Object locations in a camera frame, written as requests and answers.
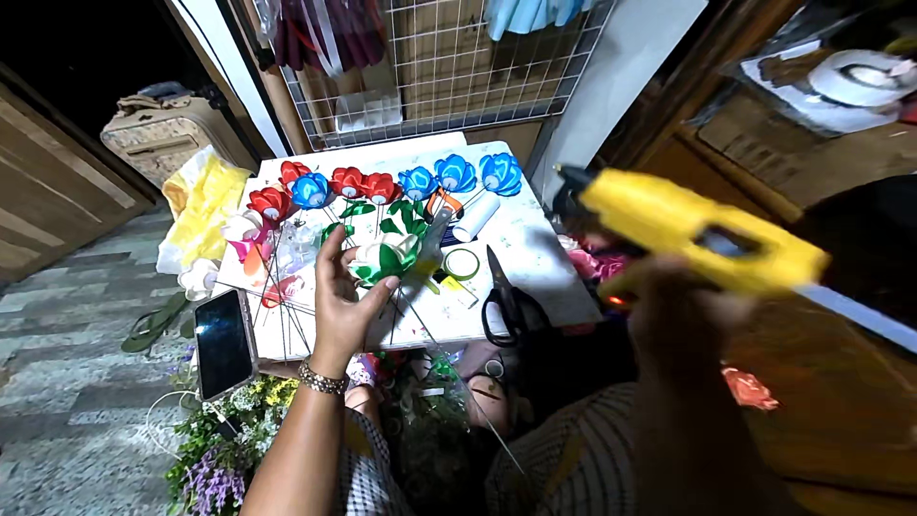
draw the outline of floor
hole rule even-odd
[[[170,225],[154,210],[0,297],[0,516],[166,512],[172,457],[144,421],[186,341],[175,324],[149,356],[119,346],[179,290],[155,270]],[[170,449],[176,398],[150,418]]]

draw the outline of blue flower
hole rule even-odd
[[[413,170],[398,173],[404,194],[413,201],[422,201],[436,191],[436,181],[426,168],[419,166]]]
[[[328,180],[314,172],[303,174],[293,181],[290,191],[297,206],[303,209],[320,208],[328,199]]]
[[[436,161],[433,167],[436,169],[436,179],[447,192],[464,194],[473,190],[478,183],[478,178],[474,176],[474,165],[458,154],[450,154],[445,160]]]
[[[514,196],[522,190],[522,167],[509,152],[481,158],[481,181],[499,196]]]

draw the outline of hand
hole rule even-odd
[[[637,265],[628,269],[637,295],[628,328],[641,366],[719,367],[729,335],[748,320],[754,300],[712,290],[678,256]]]
[[[325,240],[315,259],[315,351],[309,367],[321,376],[343,378],[350,357],[363,347],[370,321],[379,315],[398,276],[383,278],[356,301],[354,278],[348,272],[357,248],[340,251],[344,226]]]

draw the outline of scissors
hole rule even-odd
[[[547,318],[545,310],[535,301],[534,297],[510,284],[509,280],[506,279],[506,274],[503,273],[500,261],[497,260],[497,255],[493,253],[490,245],[487,246],[487,263],[490,264],[491,274],[493,275],[493,290],[484,299],[484,304],[481,306],[481,323],[483,323],[487,340],[493,345],[502,348],[515,347],[521,342],[527,341],[531,330],[525,320],[524,308],[530,308],[534,311],[540,319],[540,323],[545,328],[549,328],[551,321]],[[506,330],[510,333],[508,336],[494,335],[491,332],[490,323],[487,321],[487,305],[490,303],[496,303],[500,307],[503,324],[506,325]]]

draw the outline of table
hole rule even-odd
[[[418,152],[436,144],[427,142],[425,139],[395,142],[401,144],[399,151],[379,150],[378,148],[389,145],[382,144],[369,148],[348,149],[346,152],[306,154],[288,160],[301,162],[314,172],[326,176],[330,176],[335,167],[356,166],[364,174],[388,173],[397,180],[399,172],[419,165],[433,172],[434,161],[451,153],[463,156],[477,169],[482,156],[510,152],[503,141],[467,146],[463,141],[456,140],[449,141],[447,147],[434,147],[432,151]],[[250,191],[276,183],[283,161],[286,160],[268,160],[262,163],[258,177],[250,179],[246,186],[240,203],[241,208],[249,202]],[[477,176],[479,181],[476,189],[467,194],[454,195],[458,201],[470,199],[482,188],[480,171],[477,172]],[[522,191],[518,195],[501,197],[501,202],[501,207],[478,234],[476,241],[443,248],[443,253],[457,248],[468,249],[481,261],[480,271],[470,280],[463,282],[463,285],[481,302],[487,297],[492,289],[492,277],[485,246],[490,245],[509,280],[541,303],[553,326],[601,320],[601,314],[560,247],[557,234],[545,219],[544,212],[525,179]],[[331,204],[330,209],[334,214],[338,214],[346,205],[342,198],[338,198]],[[331,223],[327,213],[321,209],[300,211],[292,219],[312,223],[321,219],[324,225]],[[355,234],[351,237],[355,245],[372,240],[376,231],[376,221],[375,212],[356,216],[349,221],[355,228]],[[259,308],[261,288],[256,289],[247,283],[235,251],[229,247],[226,249],[214,295],[228,290],[230,286],[246,288],[249,291],[256,346],[261,358],[286,360],[305,357],[311,352],[311,345],[315,341],[315,318],[311,315],[310,309],[314,306],[315,269],[308,266],[297,274],[304,279],[306,287],[294,298],[294,309],[289,305],[271,309]],[[433,340],[439,344],[483,340],[481,303],[472,308],[465,308],[445,289],[441,290],[442,293],[437,295],[428,288],[422,288],[416,293],[410,306],[402,299],[398,310],[395,309],[393,298],[392,303],[386,305],[381,317],[371,325],[367,349],[424,347]],[[488,310],[488,320],[495,332],[505,332],[497,310]]]

